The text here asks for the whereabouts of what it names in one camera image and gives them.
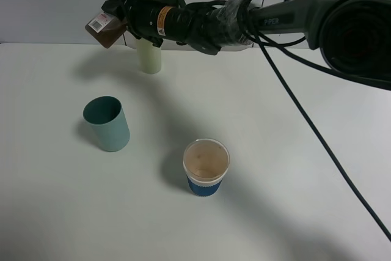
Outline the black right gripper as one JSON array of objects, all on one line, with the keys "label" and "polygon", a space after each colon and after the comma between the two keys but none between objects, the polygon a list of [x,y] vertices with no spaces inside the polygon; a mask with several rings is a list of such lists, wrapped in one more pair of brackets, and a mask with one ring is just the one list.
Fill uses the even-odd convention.
[{"label": "black right gripper", "polygon": [[127,30],[136,39],[146,39],[154,47],[160,48],[163,38],[157,31],[159,11],[167,5],[166,0],[107,0],[101,6],[103,12],[116,18],[127,20]]}]

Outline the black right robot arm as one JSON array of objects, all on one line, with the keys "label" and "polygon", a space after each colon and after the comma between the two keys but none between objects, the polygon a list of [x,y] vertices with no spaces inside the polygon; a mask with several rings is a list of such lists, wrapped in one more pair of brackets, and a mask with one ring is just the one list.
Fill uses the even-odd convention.
[{"label": "black right robot arm", "polygon": [[303,34],[326,62],[319,71],[390,89],[390,0],[108,0],[102,10],[137,39],[208,55],[257,43],[287,51],[273,34]]}]

